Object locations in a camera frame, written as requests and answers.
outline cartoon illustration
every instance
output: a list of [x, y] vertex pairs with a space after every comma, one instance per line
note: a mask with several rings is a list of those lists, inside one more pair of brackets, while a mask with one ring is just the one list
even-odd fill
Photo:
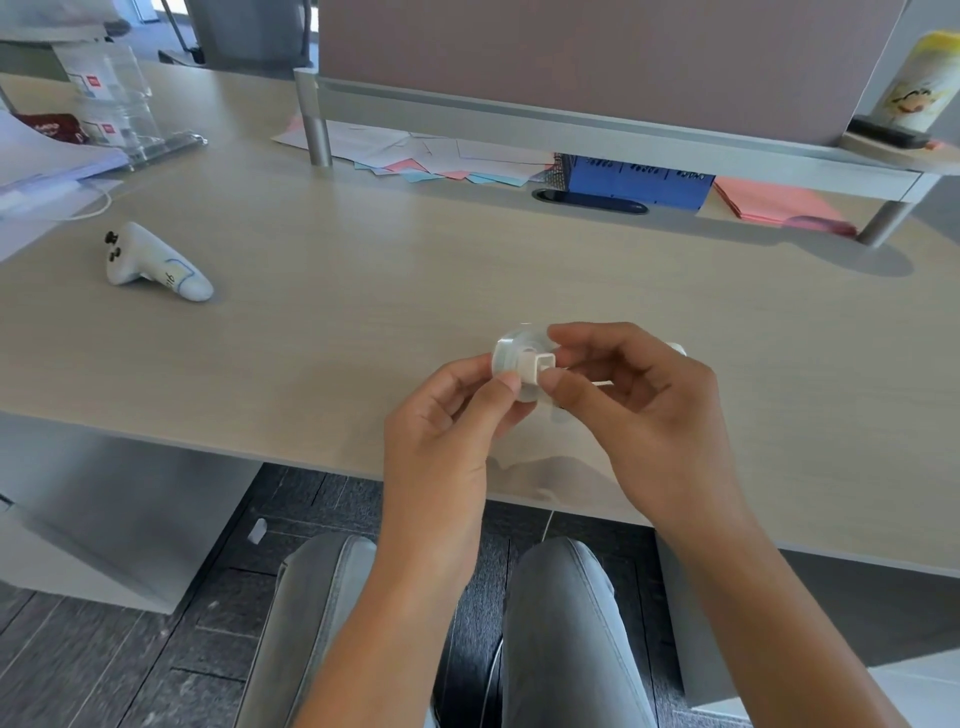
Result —
[[940, 98], [940, 94], [934, 94], [929, 88], [914, 88], [900, 97], [889, 99], [887, 103], [896, 107], [900, 113], [920, 113], [926, 111]]

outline dark tile floor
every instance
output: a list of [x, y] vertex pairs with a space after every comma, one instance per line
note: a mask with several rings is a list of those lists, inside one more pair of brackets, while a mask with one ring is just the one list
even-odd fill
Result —
[[[281, 560], [330, 529], [375, 539], [381, 498], [377, 482], [264, 466], [171, 616], [0, 584], [0, 728], [229, 728]], [[437, 673], [444, 728], [479, 724], [507, 580], [548, 516], [488, 503], [477, 571]], [[255, 546], [246, 537], [260, 517], [269, 530]], [[556, 514], [549, 535], [579, 539], [602, 561], [661, 728], [737, 725], [684, 703], [653, 531]], [[491, 693], [488, 728], [499, 724]]]

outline gray pants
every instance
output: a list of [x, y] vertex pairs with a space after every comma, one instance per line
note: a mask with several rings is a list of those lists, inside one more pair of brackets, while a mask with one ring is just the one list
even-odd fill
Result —
[[[276, 582], [235, 728], [289, 728], [353, 609], [376, 546], [328, 533], [290, 555]], [[570, 539], [531, 548], [503, 618], [504, 728], [656, 728], [613, 587]], [[432, 711], [424, 728], [436, 728]]]

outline desk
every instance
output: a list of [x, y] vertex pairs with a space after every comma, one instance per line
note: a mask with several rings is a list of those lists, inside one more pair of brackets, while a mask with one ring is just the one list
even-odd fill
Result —
[[[714, 196], [637, 220], [317, 169], [269, 140], [293, 84], [144, 65], [157, 115], [210, 145], [0, 265], [0, 411], [379, 478], [384, 415], [443, 362], [521, 321], [631, 320], [717, 372], [779, 544], [960, 575], [960, 248], [920, 221], [869, 251], [741, 224]], [[50, 88], [0, 83], [18, 105]], [[876, 210], [830, 200], [857, 224]], [[110, 286], [103, 235], [126, 220], [214, 299]], [[496, 447], [490, 496], [645, 522], [588, 433], [544, 407]]]

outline right hand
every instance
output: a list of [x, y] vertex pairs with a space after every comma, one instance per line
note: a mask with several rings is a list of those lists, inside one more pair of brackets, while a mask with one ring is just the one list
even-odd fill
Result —
[[[539, 384], [593, 433], [624, 494], [674, 548], [755, 520], [713, 371], [634, 324], [556, 324]], [[611, 381], [596, 386], [594, 381]]]

